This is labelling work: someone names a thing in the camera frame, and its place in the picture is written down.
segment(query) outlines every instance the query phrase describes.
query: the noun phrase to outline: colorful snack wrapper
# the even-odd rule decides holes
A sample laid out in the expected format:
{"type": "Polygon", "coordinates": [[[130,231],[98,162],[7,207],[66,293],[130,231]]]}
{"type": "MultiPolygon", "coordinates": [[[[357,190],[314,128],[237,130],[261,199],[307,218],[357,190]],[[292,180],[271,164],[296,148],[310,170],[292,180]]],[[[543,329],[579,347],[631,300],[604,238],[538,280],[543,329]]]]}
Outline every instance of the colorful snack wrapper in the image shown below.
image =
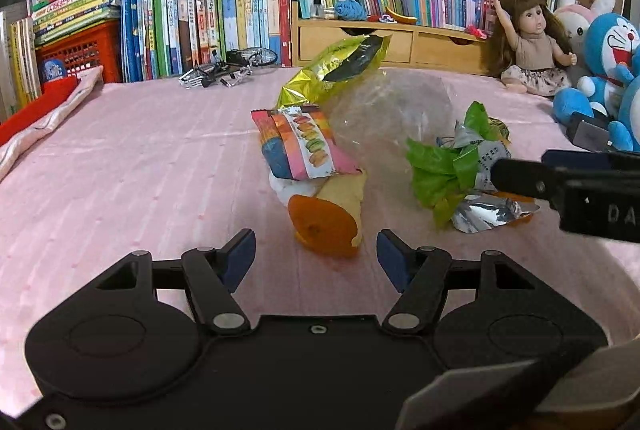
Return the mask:
{"type": "Polygon", "coordinates": [[[260,131],[262,155],[279,179],[314,179],[357,174],[355,162],[336,145],[318,106],[252,111],[260,131]]]}
{"type": "Polygon", "coordinates": [[[360,35],[332,44],[281,89],[276,109],[322,104],[380,68],[390,37],[360,35]]]}

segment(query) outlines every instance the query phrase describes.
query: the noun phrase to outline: red basket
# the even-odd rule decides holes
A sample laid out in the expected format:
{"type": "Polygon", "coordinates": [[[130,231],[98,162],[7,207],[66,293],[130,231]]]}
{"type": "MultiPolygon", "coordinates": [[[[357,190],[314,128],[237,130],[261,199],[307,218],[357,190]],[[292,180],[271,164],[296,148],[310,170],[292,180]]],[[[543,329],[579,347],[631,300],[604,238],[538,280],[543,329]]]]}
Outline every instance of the red basket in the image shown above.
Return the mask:
{"type": "Polygon", "coordinates": [[[62,62],[69,74],[101,65],[105,83],[122,82],[120,21],[108,20],[50,46],[36,49],[38,67],[51,58],[62,62]]]}

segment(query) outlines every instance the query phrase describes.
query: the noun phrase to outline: white stuffed bunny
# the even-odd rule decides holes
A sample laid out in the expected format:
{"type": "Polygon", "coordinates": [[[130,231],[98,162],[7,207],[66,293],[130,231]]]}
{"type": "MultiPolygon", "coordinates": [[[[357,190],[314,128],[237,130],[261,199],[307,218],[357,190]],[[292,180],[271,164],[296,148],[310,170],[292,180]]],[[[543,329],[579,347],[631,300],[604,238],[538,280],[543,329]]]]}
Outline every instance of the white stuffed bunny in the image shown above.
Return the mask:
{"type": "Polygon", "coordinates": [[[609,14],[616,6],[616,0],[594,0],[591,9],[576,4],[576,0],[558,0],[555,15],[566,30],[572,51],[578,56],[578,64],[567,70],[575,85],[582,76],[591,75],[584,62],[582,43],[589,26],[597,16],[609,14]]]}

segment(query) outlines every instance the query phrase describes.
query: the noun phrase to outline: clear plastic bag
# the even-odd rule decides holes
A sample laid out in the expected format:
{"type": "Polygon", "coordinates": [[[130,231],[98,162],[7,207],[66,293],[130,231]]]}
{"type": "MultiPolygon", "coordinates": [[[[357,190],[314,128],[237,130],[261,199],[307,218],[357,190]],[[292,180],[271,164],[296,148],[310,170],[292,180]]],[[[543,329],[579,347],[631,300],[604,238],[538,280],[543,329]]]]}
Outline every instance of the clear plastic bag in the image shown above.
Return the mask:
{"type": "Polygon", "coordinates": [[[455,124],[443,81],[424,72],[379,70],[324,106],[336,144],[369,174],[385,200],[415,203],[408,138],[435,145],[455,124]]]}

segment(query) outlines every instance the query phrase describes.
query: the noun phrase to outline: yarn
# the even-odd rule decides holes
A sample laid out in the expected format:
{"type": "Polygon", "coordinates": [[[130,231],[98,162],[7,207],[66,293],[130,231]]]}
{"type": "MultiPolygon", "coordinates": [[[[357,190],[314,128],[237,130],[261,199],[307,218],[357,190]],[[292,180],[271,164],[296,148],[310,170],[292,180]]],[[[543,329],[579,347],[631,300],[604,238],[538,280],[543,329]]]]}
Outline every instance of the yarn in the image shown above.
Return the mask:
{"type": "Polygon", "coordinates": [[[334,9],[342,20],[367,20],[367,13],[356,1],[339,1],[335,3],[334,9]]]}

